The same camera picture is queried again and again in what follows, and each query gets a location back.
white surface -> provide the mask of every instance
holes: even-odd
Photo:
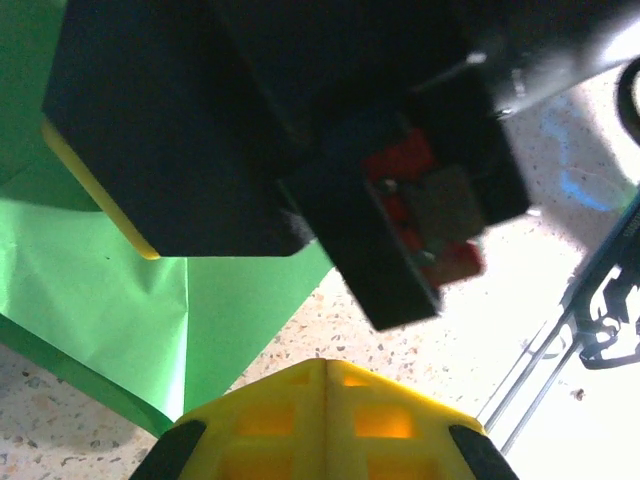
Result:
[[[448,289],[442,318],[372,332],[331,273],[236,386],[309,357],[343,358],[477,414],[523,343],[542,320],[555,318],[574,270],[635,192],[640,154],[613,113],[615,76],[601,76],[507,122],[539,215],[487,232],[487,273]],[[626,396],[617,404],[618,417],[636,415],[633,372],[605,372],[603,383],[583,374],[574,368],[563,376],[514,448],[522,478],[633,477],[625,470],[631,463],[615,475],[594,466],[608,459],[592,451],[593,444],[567,450],[568,470],[552,466],[567,443],[578,445],[593,432],[623,438],[617,436],[631,424],[610,422],[604,408],[619,393]],[[583,402],[569,394],[580,387]],[[1,347],[0,432],[0,480],[127,478],[153,444],[145,432]]]

red component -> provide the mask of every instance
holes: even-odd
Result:
[[[438,166],[429,144],[419,129],[413,129],[407,138],[393,147],[364,161],[364,169],[373,184],[393,180],[399,183],[415,182]],[[413,213],[397,193],[384,194],[380,200],[394,224],[398,236],[410,252],[424,249]],[[448,245],[440,252],[435,263],[421,269],[430,285],[441,285],[479,274],[483,270],[480,253],[471,243]]]

green sheet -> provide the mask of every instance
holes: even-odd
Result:
[[[159,434],[224,393],[330,262],[143,260],[39,134],[62,13],[0,0],[0,342]]]

